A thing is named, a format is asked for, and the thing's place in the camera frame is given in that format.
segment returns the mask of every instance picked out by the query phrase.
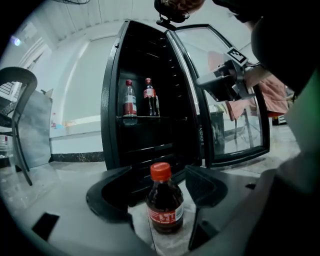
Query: pink cloth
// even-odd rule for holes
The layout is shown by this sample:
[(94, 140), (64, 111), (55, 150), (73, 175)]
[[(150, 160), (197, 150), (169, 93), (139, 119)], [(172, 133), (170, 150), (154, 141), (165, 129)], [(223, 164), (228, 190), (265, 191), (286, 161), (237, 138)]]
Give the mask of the pink cloth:
[[(208, 53), (208, 65), (211, 71), (216, 69), (217, 66), (223, 62), (223, 55), (221, 53), (215, 51), (210, 51)], [(259, 87), (262, 92), (269, 117), (281, 116), (288, 111), (286, 86), (274, 75), (262, 80), (259, 83)], [(226, 106), (232, 121), (238, 119), (242, 115), (246, 106), (250, 106), (253, 112), (257, 110), (253, 99), (228, 101), (226, 102)]]

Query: glass door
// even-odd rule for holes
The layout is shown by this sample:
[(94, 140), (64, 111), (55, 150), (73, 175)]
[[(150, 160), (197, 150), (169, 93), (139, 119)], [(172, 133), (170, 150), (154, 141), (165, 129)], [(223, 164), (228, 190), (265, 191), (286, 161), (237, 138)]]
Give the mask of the glass door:
[[(193, 81), (224, 63), (232, 44), (208, 24), (189, 25), (167, 33), (176, 40)], [(269, 152), (269, 120), (264, 98), (256, 85), (255, 97), (217, 102), (196, 89), (207, 167), (236, 164)]]

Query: glass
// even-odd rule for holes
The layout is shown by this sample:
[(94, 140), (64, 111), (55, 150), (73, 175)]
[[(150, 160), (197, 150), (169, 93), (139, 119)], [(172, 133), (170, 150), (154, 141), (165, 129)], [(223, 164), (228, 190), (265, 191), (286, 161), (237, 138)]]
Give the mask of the glass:
[[(209, 28), (176, 31), (201, 77), (224, 63), (227, 45)], [(217, 102), (205, 91), (208, 104), (214, 155), (233, 154), (261, 146), (262, 129), (256, 98)]]

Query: bottle label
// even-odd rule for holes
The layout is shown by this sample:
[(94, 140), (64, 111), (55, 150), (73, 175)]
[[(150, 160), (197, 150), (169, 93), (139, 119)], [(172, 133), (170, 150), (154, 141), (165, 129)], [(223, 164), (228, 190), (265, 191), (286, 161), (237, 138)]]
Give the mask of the bottle label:
[(157, 212), (148, 207), (148, 214), (151, 220), (161, 224), (172, 224), (178, 221), (184, 214), (184, 207), (181, 204), (177, 209), (166, 212)]
[(151, 89), (151, 88), (145, 89), (143, 92), (143, 98), (145, 99), (146, 97), (149, 97), (149, 98), (156, 97), (155, 89)]
[(137, 115), (136, 97), (133, 95), (126, 95), (123, 101), (123, 116)]

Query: red bottle cap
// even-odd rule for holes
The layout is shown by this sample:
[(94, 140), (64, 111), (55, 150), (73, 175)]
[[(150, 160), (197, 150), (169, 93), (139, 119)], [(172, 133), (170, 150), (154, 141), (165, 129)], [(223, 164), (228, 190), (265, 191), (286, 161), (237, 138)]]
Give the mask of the red bottle cap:
[(166, 182), (171, 178), (171, 167), (167, 162), (156, 162), (150, 167), (151, 179), (155, 182)]
[(151, 84), (151, 78), (146, 78), (145, 79), (145, 84), (150, 85)]
[(128, 79), (125, 81), (126, 86), (132, 86), (132, 80)]

